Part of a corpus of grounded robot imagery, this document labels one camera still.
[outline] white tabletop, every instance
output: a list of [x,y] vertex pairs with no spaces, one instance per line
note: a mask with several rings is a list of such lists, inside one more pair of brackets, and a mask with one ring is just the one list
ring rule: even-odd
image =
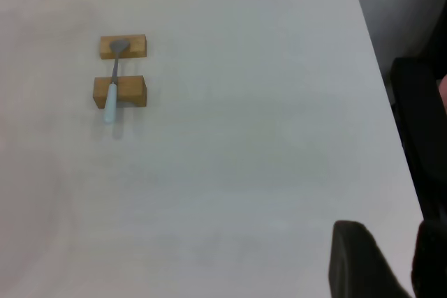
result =
[[[100,36],[146,34],[105,126]],[[0,0],[0,295],[329,297],[332,225],[402,285],[416,194],[358,0]]]

